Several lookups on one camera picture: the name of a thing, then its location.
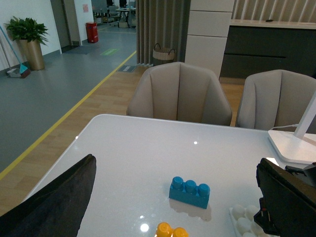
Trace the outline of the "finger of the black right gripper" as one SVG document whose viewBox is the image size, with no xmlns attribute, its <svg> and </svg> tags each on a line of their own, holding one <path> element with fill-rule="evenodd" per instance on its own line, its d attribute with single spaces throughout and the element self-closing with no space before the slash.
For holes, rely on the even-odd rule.
<svg viewBox="0 0 316 237">
<path fill-rule="evenodd" d="M 279 236 L 279 232 L 272 221 L 270 213 L 267 209 L 265 199 L 259 198 L 259 211 L 254 215 L 254 222 L 258 224 L 264 231 L 264 233 L 274 236 Z"/>
<path fill-rule="evenodd" d="M 305 168 L 297 168 L 293 166 L 286 166 L 285 170 L 305 183 L 316 182 L 316 163 L 307 165 Z"/>
</svg>

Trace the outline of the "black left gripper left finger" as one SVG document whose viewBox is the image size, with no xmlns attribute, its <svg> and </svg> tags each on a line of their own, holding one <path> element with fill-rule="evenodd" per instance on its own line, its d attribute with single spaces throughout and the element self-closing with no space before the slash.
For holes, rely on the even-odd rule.
<svg viewBox="0 0 316 237">
<path fill-rule="evenodd" d="M 2 237 L 75 237 L 96 175 L 96 158 L 88 154 L 0 218 Z"/>
</svg>

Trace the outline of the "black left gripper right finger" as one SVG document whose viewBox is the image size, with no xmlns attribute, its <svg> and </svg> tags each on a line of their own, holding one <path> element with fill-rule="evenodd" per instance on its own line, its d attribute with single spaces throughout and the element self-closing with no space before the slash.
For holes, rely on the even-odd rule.
<svg viewBox="0 0 316 237">
<path fill-rule="evenodd" d="M 316 235 L 316 183 L 305 183 L 267 158 L 256 179 L 280 237 Z"/>
</svg>

